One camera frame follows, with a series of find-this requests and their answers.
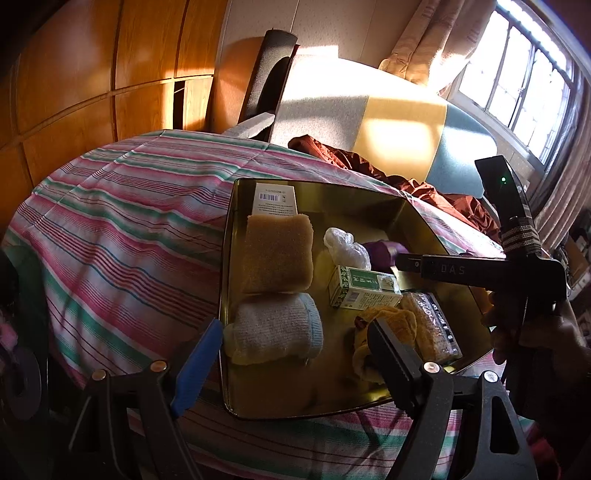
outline barcode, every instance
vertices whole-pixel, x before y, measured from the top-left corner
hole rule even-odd
[[[271,193],[259,193],[259,200],[270,200],[272,202],[279,202],[279,195]]]

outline white plastic bag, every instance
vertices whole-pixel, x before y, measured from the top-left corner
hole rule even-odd
[[[353,242],[350,233],[330,227],[324,234],[324,245],[329,249],[335,265],[371,270],[368,251],[363,245]]]

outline hand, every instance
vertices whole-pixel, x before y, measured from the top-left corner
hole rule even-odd
[[[489,300],[493,308],[484,315],[482,323],[487,327],[496,326],[491,332],[494,347],[492,356],[495,363],[500,365],[515,348],[516,332],[506,325],[519,323],[519,304],[514,296],[502,293],[491,293]],[[554,370],[566,385],[578,382],[591,371],[591,355],[568,300],[560,302],[553,315],[525,323],[519,344],[552,350]]]

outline purple object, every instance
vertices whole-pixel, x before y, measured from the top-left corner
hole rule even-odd
[[[409,253],[403,244],[388,240],[368,242],[363,246],[369,253],[371,269],[377,272],[392,273],[390,267],[396,264],[396,255]]]

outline window frame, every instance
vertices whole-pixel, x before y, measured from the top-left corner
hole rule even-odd
[[[548,168],[550,168],[550,166],[552,164],[551,159],[556,151],[557,144],[558,144],[556,139],[564,131],[565,120],[567,119],[567,117],[569,115],[569,111],[573,107],[573,101],[574,101],[574,97],[575,97],[575,95],[573,94],[574,81],[573,81],[572,76],[569,72],[571,72],[571,73],[573,72],[574,61],[571,58],[567,49],[564,48],[562,43],[556,38],[556,36],[554,34],[552,34],[551,31],[549,31],[548,27],[546,25],[544,25],[544,23],[537,18],[535,13],[533,13],[522,2],[515,1],[515,3],[517,3],[521,8],[523,8],[523,10],[528,15],[530,15],[536,23],[538,23],[542,27],[543,31],[546,34],[548,34],[548,36],[552,39],[552,41],[557,44],[557,46],[560,48],[561,52],[566,57],[566,60],[567,60],[566,70],[562,69],[557,64],[557,62],[550,55],[550,52],[548,50],[546,50],[541,45],[541,43],[533,37],[531,32],[527,28],[525,28],[524,25],[519,20],[517,20],[508,10],[506,10],[505,8],[503,8],[502,6],[497,4],[495,7],[495,11],[508,21],[508,28],[507,28],[506,38],[505,38],[505,45],[504,45],[503,53],[501,56],[501,61],[499,62],[499,66],[497,68],[495,80],[493,82],[491,92],[489,94],[488,101],[486,102],[485,107],[484,108],[481,107],[479,104],[477,104],[475,101],[473,101],[470,97],[466,96],[464,93],[462,93],[460,91],[460,85],[462,84],[464,74],[466,73],[466,68],[464,68],[462,70],[462,72],[458,75],[456,80],[452,83],[452,86],[449,90],[449,94],[447,95],[447,98],[451,103],[455,104],[456,106],[460,107],[462,110],[464,110],[467,113],[474,116],[478,121],[483,123],[485,127],[491,128],[497,134],[499,134],[520,156],[527,159],[528,162],[535,168],[535,170],[537,170],[539,173],[541,173],[543,175],[546,172],[546,170]],[[488,110],[489,110],[489,107],[491,106],[492,99],[495,96],[496,88],[498,87],[498,84],[499,84],[499,79],[501,77],[503,65],[505,63],[506,52],[507,52],[508,45],[509,45],[509,36],[511,35],[511,30],[513,27],[515,27],[517,29],[517,31],[519,33],[521,33],[531,43],[531,47],[530,47],[530,56],[528,59],[528,66],[527,66],[527,69],[526,69],[526,72],[524,75],[524,81],[522,84],[522,88],[519,92],[519,96],[517,98],[517,102],[515,104],[515,109],[513,111],[513,114],[511,115],[511,120],[509,121],[509,125],[506,126],[503,123],[501,123],[495,116],[493,116],[491,113],[489,113]],[[552,140],[552,143],[550,145],[548,154],[546,156],[545,163],[542,163],[542,161],[539,160],[530,151],[530,149],[527,147],[527,145],[525,145],[515,135],[515,133],[513,131],[513,129],[515,128],[515,126],[517,124],[517,120],[519,120],[519,116],[521,114],[521,111],[523,109],[525,96],[526,96],[526,94],[528,92],[528,88],[530,86],[535,54],[538,50],[540,50],[541,53],[550,62],[550,64],[552,65],[553,71],[556,70],[560,74],[560,76],[563,78],[563,80],[564,80],[563,95],[565,93],[566,88],[569,89],[569,98],[568,98],[567,102],[563,103],[561,106],[562,108],[564,108],[564,113],[561,116],[560,125],[558,125],[558,128],[556,128],[554,130],[555,131],[554,139]],[[542,150],[542,155],[540,155],[540,156],[543,156],[543,154],[547,148],[548,148],[548,139],[547,139],[546,145],[544,146],[544,149]]]

